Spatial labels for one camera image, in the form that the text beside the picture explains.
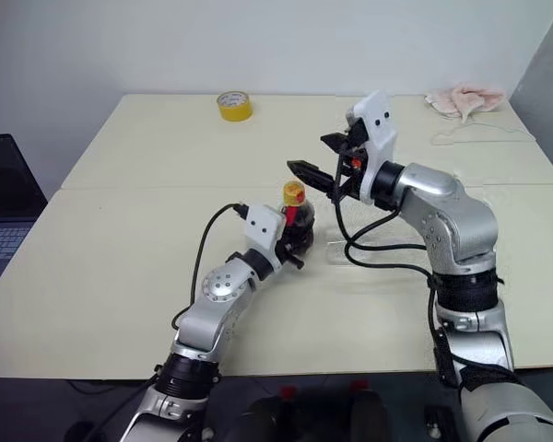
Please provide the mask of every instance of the white table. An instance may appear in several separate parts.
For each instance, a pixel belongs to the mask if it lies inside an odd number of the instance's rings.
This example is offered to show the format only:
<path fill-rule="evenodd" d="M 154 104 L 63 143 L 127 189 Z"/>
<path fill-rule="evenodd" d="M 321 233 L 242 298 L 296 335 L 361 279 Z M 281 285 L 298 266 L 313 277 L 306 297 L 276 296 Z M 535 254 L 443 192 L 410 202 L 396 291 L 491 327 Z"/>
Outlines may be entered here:
<path fill-rule="evenodd" d="M 553 185 L 469 191 L 500 223 L 500 294 L 516 366 L 553 366 Z M 193 206 L 183 205 L 187 196 Z M 259 292 L 223 372 L 433 369 L 423 278 L 333 265 L 333 211 L 322 195 L 309 196 L 318 218 L 306 268 Z M 59 191 L 0 280 L 0 377 L 147 377 L 169 350 L 173 313 L 187 302 L 203 225 L 234 199 L 276 204 L 279 189 Z M 351 226 L 380 215 L 356 202 L 345 212 Z M 235 214 L 219 219 L 202 273 L 242 250 L 242 228 Z M 397 221 L 381 235 L 414 232 Z M 393 257 L 425 263 L 420 251 Z"/>
<path fill-rule="evenodd" d="M 70 172 L 64 189 L 269 187 L 290 178 L 288 159 L 307 159 L 333 173 L 335 154 L 320 136 L 343 131 L 345 113 L 358 101 L 254 96 L 253 116 L 234 123 L 221 120 L 215 99 L 124 97 Z M 459 128 L 458 120 L 441 118 L 422 97 L 393 98 L 392 117 L 399 131 L 399 163 L 445 170 L 465 186 L 553 184 L 553 166 L 532 136 L 503 130 L 525 132 L 508 103 L 477 114 L 479 123 L 465 128 Z"/>
<path fill-rule="evenodd" d="M 228 123 L 215 97 L 125 97 L 0 280 L 0 377 L 149 376 L 169 350 L 171 317 L 187 302 L 207 219 L 230 201 L 277 205 L 291 178 L 287 159 L 332 171 L 335 155 L 319 136 L 343 130 L 355 101 L 253 97 L 253 117 Z M 508 104 L 456 131 L 458 122 L 421 98 L 394 98 L 392 109 L 398 162 L 451 171 L 492 206 L 515 364 L 553 366 L 553 167 Z M 431 142 L 447 139 L 455 143 Z M 318 215 L 307 265 L 258 294 L 223 372 L 433 369 L 422 277 L 344 264 L 339 244 L 328 244 L 339 239 L 332 207 L 308 194 Z M 345 204 L 350 227 L 380 215 Z M 242 250 L 242 228 L 235 215 L 220 219 L 201 273 Z M 400 221 L 380 234 L 417 239 Z M 426 263 L 419 251 L 385 256 Z"/>

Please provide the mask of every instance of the laptop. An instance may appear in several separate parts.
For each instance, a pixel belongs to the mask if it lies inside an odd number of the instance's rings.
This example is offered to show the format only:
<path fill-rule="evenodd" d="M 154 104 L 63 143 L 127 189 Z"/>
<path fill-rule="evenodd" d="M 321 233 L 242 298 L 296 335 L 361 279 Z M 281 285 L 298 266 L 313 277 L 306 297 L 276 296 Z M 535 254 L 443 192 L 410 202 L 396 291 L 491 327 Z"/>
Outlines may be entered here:
<path fill-rule="evenodd" d="M 0 275 L 47 200 L 10 134 L 0 134 Z"/>

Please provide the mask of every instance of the laptop keyboard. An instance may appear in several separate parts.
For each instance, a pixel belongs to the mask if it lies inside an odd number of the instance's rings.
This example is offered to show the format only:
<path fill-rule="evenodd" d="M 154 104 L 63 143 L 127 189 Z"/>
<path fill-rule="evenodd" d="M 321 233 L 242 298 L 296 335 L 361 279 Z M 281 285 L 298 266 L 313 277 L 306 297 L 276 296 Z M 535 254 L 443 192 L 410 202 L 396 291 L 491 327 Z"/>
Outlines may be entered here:
<path fill-rule="evenodd" d="M 9 260 L 17 251 L 22 240 L 29 233 L 30 227 L 0 227 L 0 260 Z"/>

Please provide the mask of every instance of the pink cloth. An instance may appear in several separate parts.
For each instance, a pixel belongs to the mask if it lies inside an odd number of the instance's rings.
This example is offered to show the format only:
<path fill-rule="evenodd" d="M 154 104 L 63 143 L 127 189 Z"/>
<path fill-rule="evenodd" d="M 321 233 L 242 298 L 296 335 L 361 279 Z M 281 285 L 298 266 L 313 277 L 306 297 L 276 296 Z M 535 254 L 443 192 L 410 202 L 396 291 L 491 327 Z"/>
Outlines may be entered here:
<path fill-rule="evenodd" d="M 474 111 L 492 111 L 506 99 L 503 90 L 460 84 L 453 89 L 430 92 L 425 100 L 434 109 L 449 117 L 462 117 L 465 122 Z"/>

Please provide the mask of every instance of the yellow tape roll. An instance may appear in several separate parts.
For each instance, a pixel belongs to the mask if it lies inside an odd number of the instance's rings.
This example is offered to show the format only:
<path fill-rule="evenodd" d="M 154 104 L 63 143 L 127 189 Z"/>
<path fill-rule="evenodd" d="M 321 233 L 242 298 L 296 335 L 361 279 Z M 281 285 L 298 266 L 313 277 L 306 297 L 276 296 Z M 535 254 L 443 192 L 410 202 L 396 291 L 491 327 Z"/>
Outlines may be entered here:
<path fill-rule="evenodd" d="M 218 97 L 221 116 L 228 122 L 243 122 L 252 115 L 252 103 L 245 92 L 231 90 Z"/>

